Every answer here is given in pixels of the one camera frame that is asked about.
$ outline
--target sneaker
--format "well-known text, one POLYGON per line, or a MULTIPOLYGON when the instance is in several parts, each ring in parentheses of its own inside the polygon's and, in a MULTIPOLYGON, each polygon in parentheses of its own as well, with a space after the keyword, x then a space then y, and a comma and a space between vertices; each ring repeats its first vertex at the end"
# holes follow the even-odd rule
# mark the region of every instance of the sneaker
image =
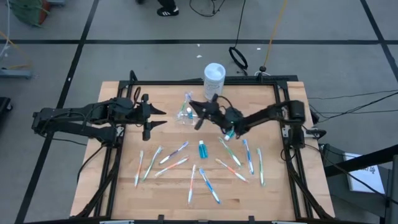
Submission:
POLYGON ((168 10, 166 10, 165 7, 162 7, 157 10, 157 14, 160 16, 176 16, 176 15, 178 15, 178 13, 179 13, 179 11, 178 11, 177 6, 175 7, 175 9, 173 11, 168 11, 168 10))

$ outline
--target white paper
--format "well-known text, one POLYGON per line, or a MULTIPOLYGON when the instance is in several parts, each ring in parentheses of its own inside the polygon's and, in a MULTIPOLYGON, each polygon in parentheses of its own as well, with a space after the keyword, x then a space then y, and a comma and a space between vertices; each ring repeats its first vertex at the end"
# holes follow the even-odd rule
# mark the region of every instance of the white paper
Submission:
MULTIPOLYGON (((361 156, 348 152, 345 152, 344 155, 345 161, 361 156)), ((383 183, 381 182, 378 166, 370 166, 361 170, 351 171, 350 174, 358 178, 359 180, 362 180, 363 182, 371 186, 374 190, 377 190, 378 192, 384 194, 384 187, 383 183)), ((357 180, 354 180, 352 177, 347 175, 347 178, 350 190, 357 192, 373 193, 373 191, 371 191, 365 185, 359 183, 357 180)))

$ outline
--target wooden tabletop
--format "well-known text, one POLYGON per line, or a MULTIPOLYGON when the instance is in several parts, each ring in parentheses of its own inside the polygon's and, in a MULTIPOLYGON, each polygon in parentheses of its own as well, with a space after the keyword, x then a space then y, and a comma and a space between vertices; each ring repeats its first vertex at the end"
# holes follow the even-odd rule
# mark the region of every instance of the wooden tabletop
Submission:
MULTIPOLYGON (((307 116, 305 126, 312 127, 303 83, 288 82, 288 86, 290 99, 305 103, 307 116)), ((104 82, 98 100, 104 101, 115 97, 117 87, 118 82, 104 82)), ((150 119, 152 121, 165 120, 167 123, 154 128, 149 141, 142 140, 142 128, 135 125, 127 126, 112 219, 155 220, 158 215, 163 214, 166 220, 247 220, 249 215, 254 215, 256 220, 295 220, 286 164, 280 158, 282 140, 278 122, 270 121, 256 126, 240 140, 234 138, 227 142, 227 145, 243 163, 243 167, 238 169, 218 140, 219 136, 222 137, 219 127, 210 122, 204 122, 201 129, 196 131, 193 126, 179 124, 175 120, 186 91, 193 91, 194 100, 205 101, 203 86, 143 85, 141 88, 141 94, 148 93, 149 101, 156 108, 167 112, 167 115, 153 115, 150 119), (254 175, 249 173, 242 139, 248 140, 254 164, 254 175), (198 153, 200 140, 203 140, 208 148, 207 159, 200 159, 198 153), (159 165, 161 159, 178 149, 185 141, 189 141, 189 145, 184 150, 159 165), (140 174, 142 178, 159 146, 164 149, 155 160, 148 178, 144 182, 139 182, 135 189, 134 176, 139 164, 140 150, 144 151, 140 174), (262 149, 265 187, 261 187, 259 181, 259 158, 256 152, 258 147, 262 149), (183 156, 189 156, 186 163, 155 178, 156 172, 177 162, 183 156), (217 164, 216 158, 236 169, 249 180, 249 183, 239 180, 228 169, 217 164), (191 205, 187 204, 192 165, 194 164, 205 170, 221 200, 221 205, 215 202, 198 170, 193 183, 192 203, 191 205)), ((275 103, 274 91, 271 86, 224 86, 223 96, 227 97, 233 106, 241 110, 245 116, 275 103)), ((219 99, 219 103, 227 106, 222 99, 219 99)), ((306 139, 306 144, 317 147, 317 142, 314 139, 306 139)), ((98 141, 90 139, 85 159, 99 147, 98 141)), ((302 149, 301 152, 308 189, 326 212, 334 216, 319 152, 310 147, 302 149)), ((104 155, 105 150, 101 151, 83 169, 71 215, 80 212, 98 189, 104 155)), ((297 189, 301 214, 305 217, 302 194, 299 188, 297 189)), ((104 195, 103 213, 107 199, 108 192, 104 195)))

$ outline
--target gray floor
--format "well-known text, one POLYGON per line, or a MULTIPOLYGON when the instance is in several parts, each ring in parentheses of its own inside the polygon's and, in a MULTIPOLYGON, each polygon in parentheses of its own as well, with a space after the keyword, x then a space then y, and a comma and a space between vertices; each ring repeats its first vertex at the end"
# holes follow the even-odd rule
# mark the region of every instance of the gray floor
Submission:
MULTIPOLYGON (((208 1, 193 1, 207 9, 208 1)), ((0 0, 0 30, 6 31, 5 0, 0 0)), ((78 40, 93 0, 69 0, 55 7, 43 28, 29 27, 11 16, 12 39, 78 40)), ((241 0, 227 0, 212 18, 200 17, 177 0, 180 15, 156 16, 155 0, 137 6, 134 0, 101 0, 88 39, 234 39, 241 0)), ((394 0, 369 1, 369 7, 385 39, 398 39, 394 0)), ((242 21, 242 39, 269 39, 282 1, 248 0, 242 21)), ((276 39, 376 40, 377 37, 359 1, 289 1, 276 39)), ((97 100, 101 82, 128 78, 133 69, 140 80, 181 80, 202 77, 210 62, 222 63, 227 75, 240 75, 229 57, 228 44, 85 45, 65 102, 65 107, 83 106, 97 100)), ((0 80, 0 96, 11 97, 14 110, 0 132, 0 223, 15 220, 33 172, 43 139, 30 129, 32 113, 55 107, 77 45, 21 44, 34 63, 31 80, 0 80)), ((389 46, 398 57, 398 45, 389 46)), ((267 45, 240 44, 249 62, 249 74, 263 63, 267 45)), ((24 63, 17 51, 7 51, 0 67, 24 63)), ((298 75, 308 96, 328 97, 393 90, 398 82, 380 45, 273 45, 267 64, 272 75, 298 75)), ((310 100, 320 111, 346 111, 378 99, 383 94, 339 100, 310 100)), ((368 110, 397 109, 392 97, 368 110)), ((395 113, 349 114, 319 125, 328 131, 322 139, 348 152, 366 154, 396 144, 395 113)), ((62 135, 86 142, 85 138, 62 135)), ((76 173, 84 147, 53 142, 26 221, 66 218, 72 204, 76 173)), ((377 223, 378 217, 333 198, 337 217, 377 223)))

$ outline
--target yellow cable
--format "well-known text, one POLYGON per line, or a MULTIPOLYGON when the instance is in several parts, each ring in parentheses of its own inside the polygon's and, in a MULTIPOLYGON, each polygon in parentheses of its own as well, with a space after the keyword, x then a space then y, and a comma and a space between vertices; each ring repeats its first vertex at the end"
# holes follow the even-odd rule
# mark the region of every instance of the yellow cable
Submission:
POLYGON ((278 20, 276 20, 276 23, 275 23, 275 26, 274 26, 274 30, 272 31, 271 38, 269 39, 269 44, 268 44, 268 49, 267 49, 267 56, 266 56, 266 61, 264 62, 264 66, 266 66, 266 63, 268 61, 269 52, 271 51, 271 47, 272 47, 272 40, 274 39, 274 36, 275 36, 276 30, 278 28, 278 25, 280 23, 280 20, 282 19, 282 15, 283 15, 283 13, 285 11, 286 4, 287 4, 287 0, 284 0, 284 5, 282 6, 282 9, 279 12, 278 20))
POLYGON ((8 37, 5 34, 3 34, 3 32, 0 31, 0 35, 3 36, 6 40, 8 40, 8 42, 13 47, 15 47, 15 49, 17 49, 24 56, 24 58, 28 61, 28 64, 25 64, 25 65, 14 65, 14 66, 9 67, 8 69, 31 67, 32 66, 32 60, 30 59, 30 57, 22 49, 20 49, 18 47, 18 45, 14 44, 10 39, 8 39, 8 37))

